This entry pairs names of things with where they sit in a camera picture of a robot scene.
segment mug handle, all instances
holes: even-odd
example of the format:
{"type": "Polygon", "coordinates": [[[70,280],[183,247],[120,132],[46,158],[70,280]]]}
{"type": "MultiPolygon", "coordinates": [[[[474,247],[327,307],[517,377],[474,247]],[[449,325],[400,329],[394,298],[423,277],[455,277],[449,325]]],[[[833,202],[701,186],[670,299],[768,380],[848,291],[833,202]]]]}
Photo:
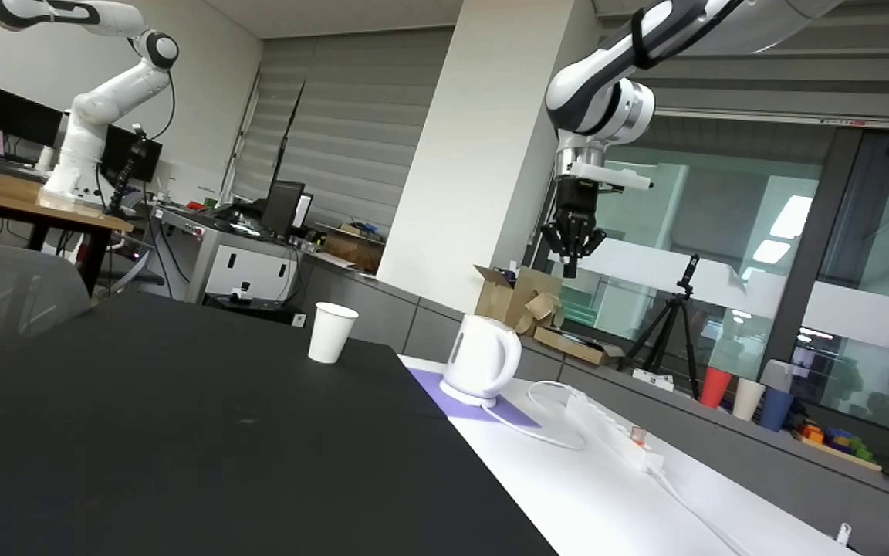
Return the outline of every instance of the mug handle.
{"type": "Polygon", "coordinates": [[[517,377],[519,357],[521,357],[521,343],[517,336],[517,330],[503,329],[498,330],[501,336],[501,350],[503,350],[503,372],[498,375],[498,380],[489,388],[498,388],[503,383],[509,383],[517,377]]]}

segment white wall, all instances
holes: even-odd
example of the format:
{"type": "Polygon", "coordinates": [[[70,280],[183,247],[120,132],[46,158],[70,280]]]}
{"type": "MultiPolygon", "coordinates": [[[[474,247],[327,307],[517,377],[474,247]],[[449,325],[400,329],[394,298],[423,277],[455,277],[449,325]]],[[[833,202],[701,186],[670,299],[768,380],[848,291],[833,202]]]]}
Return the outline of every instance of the white wall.
{"type": "Polygon", "coordinates": [[[548,82],[567,21],[594,28],[594,20],[586,0],[463,4],[381,280],[474,308],[481,286],[474,266],[519,258],[557,155],[540,117],[548,82]]]}
{"type": "MultiPolygon", "coordinates": [[[[178,109],[164,137],[167,164],[159,180],[173,198],[205,198],[221,189],[264,45],[202,0],[135,0],[135,6],[153,28],[173,33],[183,45],[173,70],[178,109]]],[[[63,25],[22,33],[0,28],[0,86],[53,109],[69,109],[77,93],[135,63],[124,38],[63,25]]],[[[120,124],[141,124],[156,132],[167,114],[171,93],[161,93],[120,124]]]]}

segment ceiling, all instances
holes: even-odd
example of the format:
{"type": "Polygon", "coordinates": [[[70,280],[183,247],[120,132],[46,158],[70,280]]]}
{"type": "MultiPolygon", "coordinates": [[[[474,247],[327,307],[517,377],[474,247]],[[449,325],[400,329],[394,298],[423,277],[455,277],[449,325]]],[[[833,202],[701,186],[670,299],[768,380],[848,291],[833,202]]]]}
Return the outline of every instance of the ceiling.
{"type": "MultiPolygon", "coordinates": [[[[207,0],[257,38],[371,33],[449,28],[463,0],[207,0]]],[[[600,17],[628,17],[641,0],[594,0],[600,17]]]]}

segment office chair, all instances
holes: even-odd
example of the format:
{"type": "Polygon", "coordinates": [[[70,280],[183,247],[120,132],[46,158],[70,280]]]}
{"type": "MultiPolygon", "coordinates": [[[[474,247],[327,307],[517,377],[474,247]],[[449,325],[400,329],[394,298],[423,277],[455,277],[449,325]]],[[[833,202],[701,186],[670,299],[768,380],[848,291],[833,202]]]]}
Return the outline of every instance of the office chair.
{"type": "Polygon", "coordinates": [[[70,262],[0,243],[0,350],[87,308],[90,293],[70,262]]]}

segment cardboard box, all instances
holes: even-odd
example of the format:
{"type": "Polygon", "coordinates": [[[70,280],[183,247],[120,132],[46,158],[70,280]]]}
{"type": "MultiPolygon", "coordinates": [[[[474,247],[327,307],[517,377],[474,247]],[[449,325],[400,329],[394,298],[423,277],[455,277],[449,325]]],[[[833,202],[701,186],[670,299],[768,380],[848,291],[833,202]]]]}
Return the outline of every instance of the cardboard box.
{"type": "Polygon", "coordinates": [[[323,253],[335,253],[340,261],[348,261],[355,270],[373,275],[381,270],[381,261],[382,261],[382,243],[351,238],[343,233],[325,233],[323,253]]]}
{"type": "Polygon", "coordinates": [[[477,314],[503,322],[519,335],[531,335],[537,325],[557,325],[561,280],[534,270],[521,270],[517,286],[503,271],[477,266],[481,291],[477,314]]]}
{"type": "Polygon", "coordinates": [[[595,350],[595,347],[580,343],[580,339],[575,339],[575,336],[561,336],[561,335],[548,330],[548,329],[537,329],[537,330],[534,330],[534,339],[543,343],[543,347],[550,347],[550,350],[557,350],[557,351],[565,351],[567,357],[586,363],[586,364],[594,364],[594,368],[600,368],[600,364],[608,363],[605,350],[595,350]]]}

